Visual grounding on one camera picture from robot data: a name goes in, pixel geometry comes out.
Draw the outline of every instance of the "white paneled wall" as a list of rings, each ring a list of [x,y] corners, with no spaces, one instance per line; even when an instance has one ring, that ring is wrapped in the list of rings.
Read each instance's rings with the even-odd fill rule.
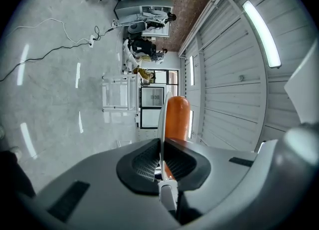
[[[242,5],[246,0],[236,0]],[[309,51],[316,29],[297,0],[250,0],[262,16],[272,34],[282,63],[280,68],[269,68],[265,123],[259,143],[278,139],[289,128],[300,124],[297,112],[284,85]]]
[[[199,30],[203,45],[205,111],[202,139],[219,148],[256,147],[263,60],[239,13],[223,0]]]
[[[194,85],[190,82],[190,58],[193,57],[194,62]],[[185,96],[190,103],[190,110],[193,111],[193,127],[190,141],[197,140],[199,126],[199,108],[200,108],[200,66],[198,55],[197,39],[193,39],[189,47],[186,49],[185,62]]]
[[[197,142],[252,151],[261,141],[278,139],[300,124],[284,85],[317,31],[296,0],[249,0],[278,49],[282,66],[271,69],[243,11],[245,1],[221,0],[186,48],[186,58],[193,56],[197,69],[195,86],[190,86],[186,60],[185,92],[199,115],[193,129],[198,132]]]

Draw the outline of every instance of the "concrete floor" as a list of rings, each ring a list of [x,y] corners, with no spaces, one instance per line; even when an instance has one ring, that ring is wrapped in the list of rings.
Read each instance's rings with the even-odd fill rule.
[[[115,0],[23,0],[4,34],[52,17],[65,23],[71,39],[89,39],[95,25],[101,32],[110,27],[115,5]],[[36,192],[83,158],[116,148],[116,140],[136,140],[134,116],[102,113],[101,77],[120,73],[116,52],[122,51],[121,44],[122,32],[113,30],[95,41],[92,49],[88,45],[60,49],[25,64],[20,86],[20,67],[0,83],[0,123],[6,130],[2,149],[21,148],[20,165]],[[53,48],[73,45],[62,24],[52,20],[36,29],[18,29],[1,40],[0,79],[20,62],[24,49],[26,53],[28,48],[26,58],[38,58]],[[78,63],[80,79],[75,88]],[[28,130],[30,141],[25,140],[22,129]]]

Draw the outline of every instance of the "white metal frame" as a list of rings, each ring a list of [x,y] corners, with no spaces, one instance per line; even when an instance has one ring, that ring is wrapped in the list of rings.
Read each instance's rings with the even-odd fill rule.
[[[126,75],[115,75],[115,76],[103,76],[103,81],[108,80],[108,82],[104,82],[102,86],[109,85],[109,89],[112,89],[112,85],[114,84],[121,84],[126,85],[126,93],[127,93],[127,105],[107,105],[103,106],[103,112],[136,112],[139,113],[139,104],[140,104],[140,97],[139,97],[139,74],[126,74]],[[132,106],[130,102],[130,95],[131,95],[131,83],[132,79],[135,80],[134,84],[134,94],[135,94],[135,105]]]

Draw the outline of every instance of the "black slot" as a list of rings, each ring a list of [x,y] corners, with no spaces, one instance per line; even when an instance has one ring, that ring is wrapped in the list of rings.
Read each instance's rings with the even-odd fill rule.
[[[90,184],[82,181],[74,182],[48,212],[62,222],[66,222],[89,186]]]
[[[254,161],[251,160],[247,160],[247,159],[242,159],[239,157],[232,157],[229,162],[235,163],[235,164],[240,164],[240,165],[244,165],[247,167],[251,167],[254,163]]]

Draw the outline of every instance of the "orange cylinder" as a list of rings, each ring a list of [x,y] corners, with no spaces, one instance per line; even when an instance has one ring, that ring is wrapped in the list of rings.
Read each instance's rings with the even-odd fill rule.
[[[185,97],[171,97],[167,102],[165,137],[186,140],[190,104]]]

